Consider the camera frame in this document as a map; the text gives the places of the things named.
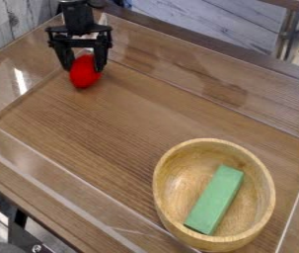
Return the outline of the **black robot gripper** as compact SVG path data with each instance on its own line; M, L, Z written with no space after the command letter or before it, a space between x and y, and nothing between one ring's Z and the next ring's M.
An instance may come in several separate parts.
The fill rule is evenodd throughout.
M59 0L64 24L47 27L49 47L53 48L61 68L68 71L75 60L73 47L92 47L95 71L101 72L112 47L112 28L95 22L92 0Z

